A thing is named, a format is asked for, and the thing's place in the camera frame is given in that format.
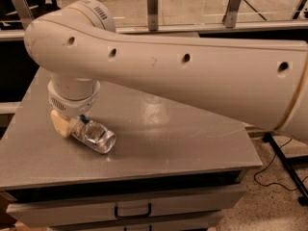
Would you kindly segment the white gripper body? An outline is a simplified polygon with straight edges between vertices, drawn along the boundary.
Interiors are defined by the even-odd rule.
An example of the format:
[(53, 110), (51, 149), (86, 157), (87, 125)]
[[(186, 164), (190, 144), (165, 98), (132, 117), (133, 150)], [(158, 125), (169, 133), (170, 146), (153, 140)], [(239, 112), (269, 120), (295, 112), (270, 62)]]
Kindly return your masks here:
[(89, 111), (96, 101), (100, 83), (93, 79), (53, 74), (47, 88), (54, 110), (63, 116), (79, 116)]

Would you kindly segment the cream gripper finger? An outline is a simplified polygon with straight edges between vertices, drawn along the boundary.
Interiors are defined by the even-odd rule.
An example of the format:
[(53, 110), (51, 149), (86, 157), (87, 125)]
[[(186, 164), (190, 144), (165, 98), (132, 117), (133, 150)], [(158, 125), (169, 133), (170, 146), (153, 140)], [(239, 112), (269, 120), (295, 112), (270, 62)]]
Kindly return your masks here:
[(66, 117), (59, 114), (56, 110), (51, 111), (51, 120), (55, 130), (64, 138), (68, 138), (76, 123), (75, 117)]

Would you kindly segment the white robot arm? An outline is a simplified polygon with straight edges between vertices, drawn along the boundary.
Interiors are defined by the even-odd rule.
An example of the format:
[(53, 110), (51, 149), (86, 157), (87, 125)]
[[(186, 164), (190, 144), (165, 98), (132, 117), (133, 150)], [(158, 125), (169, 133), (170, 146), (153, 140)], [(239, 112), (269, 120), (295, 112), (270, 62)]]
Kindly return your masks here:
[(24, 44), (65, 116), (110, 82), (308, 141), (304, 41), (123, 35), (102, 3), (79, 0), (33, 20)]

